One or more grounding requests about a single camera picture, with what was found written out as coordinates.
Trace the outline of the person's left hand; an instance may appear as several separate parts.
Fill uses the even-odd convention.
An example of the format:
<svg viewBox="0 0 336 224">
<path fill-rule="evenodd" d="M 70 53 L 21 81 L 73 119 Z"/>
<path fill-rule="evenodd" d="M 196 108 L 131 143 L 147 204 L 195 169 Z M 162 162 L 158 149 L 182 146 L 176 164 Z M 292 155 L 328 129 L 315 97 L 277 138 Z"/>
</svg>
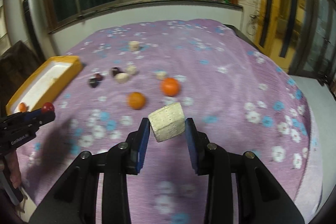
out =
<svg viewBox="0 0 336 224">
<path fill-rule="evenodd" d="M 12 182 L 13 187 L 17 189 L 22 182 L 22 175 L 19 168 L 17 152 L 12 151 L 11 153 L 5 156 L 5 159 L 7 161 L 7 166 L 9 167 L 10 170 L 10 181 Z"/>
</svg>

